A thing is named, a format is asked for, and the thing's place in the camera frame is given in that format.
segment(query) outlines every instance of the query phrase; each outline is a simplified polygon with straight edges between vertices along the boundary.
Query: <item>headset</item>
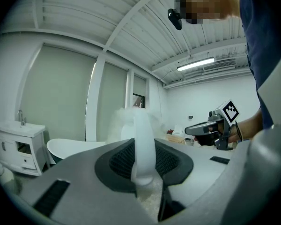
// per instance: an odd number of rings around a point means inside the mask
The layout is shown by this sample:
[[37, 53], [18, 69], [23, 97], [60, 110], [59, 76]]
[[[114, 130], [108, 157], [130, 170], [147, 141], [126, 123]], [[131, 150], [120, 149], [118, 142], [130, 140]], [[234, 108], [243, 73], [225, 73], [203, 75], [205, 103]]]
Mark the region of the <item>headset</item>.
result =
[[203, 19], [191, 18], [191, 14], [186, 13], [186, 0], [175, 0], [175, 9], [168, 10], [168, 18], [177, 30], [182, 29], [181, 19], [190, 24], [203, 24]]

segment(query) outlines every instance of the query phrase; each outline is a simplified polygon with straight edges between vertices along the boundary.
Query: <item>bathroom sink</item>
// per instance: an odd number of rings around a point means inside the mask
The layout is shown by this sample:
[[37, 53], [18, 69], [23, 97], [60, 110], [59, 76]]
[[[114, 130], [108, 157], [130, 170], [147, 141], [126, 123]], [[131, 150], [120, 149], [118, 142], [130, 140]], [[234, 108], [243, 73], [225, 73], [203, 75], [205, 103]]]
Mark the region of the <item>bathroom sink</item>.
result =
[[35, 137], [45, 131], [45, 126], [31, 123], [21, 125], [19, 121], [5, 121], [0, 123], [0, 131], [25, 137]]

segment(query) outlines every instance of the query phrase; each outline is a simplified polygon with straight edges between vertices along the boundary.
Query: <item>person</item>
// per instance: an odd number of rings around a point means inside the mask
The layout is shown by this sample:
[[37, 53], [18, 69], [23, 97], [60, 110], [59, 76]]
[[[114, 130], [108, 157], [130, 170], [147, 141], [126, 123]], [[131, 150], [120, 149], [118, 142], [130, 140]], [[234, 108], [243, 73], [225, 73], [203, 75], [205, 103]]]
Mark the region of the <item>person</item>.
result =
[[[256, 89], [264, 83], [281, 58], [281, 0], [278, 3], [277, 0], [181, 0], [180, 6], [185, 9], [186, 21], [239, 17], [247, 39], [247, 57]], [[260, 97], [259, 101], [256, 114], [238, 123], [244, 139], [253, 138], [273, 124]], [[236, 127], [232, 126], [229, 143], [239, 139]]]

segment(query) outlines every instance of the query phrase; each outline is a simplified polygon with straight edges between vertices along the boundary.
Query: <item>person's arm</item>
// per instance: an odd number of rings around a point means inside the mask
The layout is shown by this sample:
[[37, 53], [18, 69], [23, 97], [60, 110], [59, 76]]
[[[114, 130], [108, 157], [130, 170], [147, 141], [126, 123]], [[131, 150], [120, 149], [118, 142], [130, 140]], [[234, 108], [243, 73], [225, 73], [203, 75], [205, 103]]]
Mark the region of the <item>person's arm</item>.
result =
[[[251, 139], [253, 138], [259, 131], [262, 130], [262, 112], [261, 108], [258, 109], [258, 111], [255, 113], [254, 116], [251, 118], [237, 123], [238, 127], [243, 135], [243, 139]], [[236, 127], [233, 126], [231, 128], [230, 137], [228, 139], [229, 143], [235, 142], [239, 140], [239, 136], [237, 134]]]

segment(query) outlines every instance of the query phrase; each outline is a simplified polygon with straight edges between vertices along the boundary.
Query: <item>faucet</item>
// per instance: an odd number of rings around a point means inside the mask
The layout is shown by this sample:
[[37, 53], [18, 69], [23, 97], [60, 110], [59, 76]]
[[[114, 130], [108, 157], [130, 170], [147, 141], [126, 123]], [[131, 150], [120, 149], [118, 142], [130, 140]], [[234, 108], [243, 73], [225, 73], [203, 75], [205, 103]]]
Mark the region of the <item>faucet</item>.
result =
[[18, 111], [18, 121], [21, 122], [21, 126], [24, 126], [26, 124], [26, 117], [23, 119], [23, 111]]

